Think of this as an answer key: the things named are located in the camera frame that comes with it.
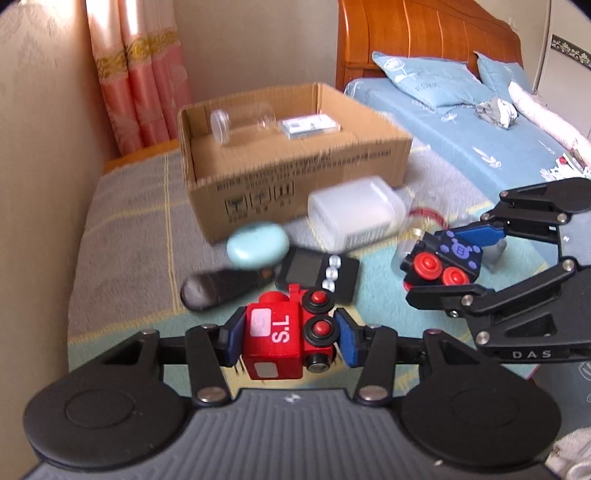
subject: white pillow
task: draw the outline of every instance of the white pillow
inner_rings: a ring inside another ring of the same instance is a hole
[[[557,113],[540,105],[516,82],[509,84],[509,95],[521,115],[540,127],[567,150],[578,150],[587,166],[591,167],[591,143],[581,132]]]

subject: wallpaper border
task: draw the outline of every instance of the wallpaper border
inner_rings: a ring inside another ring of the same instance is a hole
[[[571,43],[558,35],[552,35],[550,48],[581,64],[588,70],[591,70],[591,53],[583,50],[574,43]]]

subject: cardboard box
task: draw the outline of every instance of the cardboard box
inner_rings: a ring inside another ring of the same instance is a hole
[[[244,128],[219,146],[209,116],[217,108],[267,102],[277,119],[326,113],[339,132],[289,140],[278,128]],[[189,199],[209,242],[247,223],[283,223],[306,214],[308,195],[344,181],[379,175],[402,183],[411,136],[334,88],[273,87],[187,106],[179,138]]]

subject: blue bed sheet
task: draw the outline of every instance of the blue bed sheet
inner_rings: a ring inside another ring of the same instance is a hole
[[[400,91],[389,79],[354,80],[345,93],[386,112],[494,203],[501,190],[544,182],[540,170],[555,167],[556,158],[564,151],[522,115],[508,130],[478,118],[474,107],[458,106],[442,115]],[[555,246],[536,242],[536,249],[548,263],[556,263]]]

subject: wall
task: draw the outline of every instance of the wall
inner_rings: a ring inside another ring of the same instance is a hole
[[[550,20],[550,0],[476,0],[519,35],[524,70],[536,85],[541,73]]]
[[[335,83],[337,0],[174,0],[194,101]]]
[[[552,0],[550,37],[552,34],[591,52],[591,21],[569,0]],[[591,138],[590,84],[591,70],[548,45],[540,94],[551,110]]]
[[[22,409],[66,372],[67,303],[103,162],[117,156],[84,2],[0,17],[0,478],[34,464]]]

